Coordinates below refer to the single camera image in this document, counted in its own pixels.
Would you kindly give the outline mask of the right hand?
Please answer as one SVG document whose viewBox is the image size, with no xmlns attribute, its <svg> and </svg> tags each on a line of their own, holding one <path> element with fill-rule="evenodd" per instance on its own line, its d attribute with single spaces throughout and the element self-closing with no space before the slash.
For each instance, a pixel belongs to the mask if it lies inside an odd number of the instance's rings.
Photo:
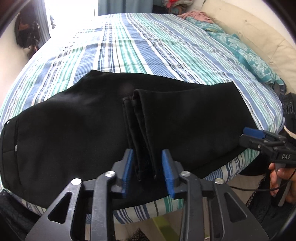
<svg viewBox="0 0 296 241">
<path fill-rule="evenodd" d="M 291 186 L 285 198 L 286 202 L 295 204 L 296 201 L 296 185 L 295 185 L 295 168 L 280 168 L 276 170 L 275 163 L 271 163 L 269 165 L 270 173 L 270 189 L 277 188 L 279 186 L 278 179 L 281 180 L 288 180 L 289 177 L 292 176 L 290 179 Z"/>
</svg>

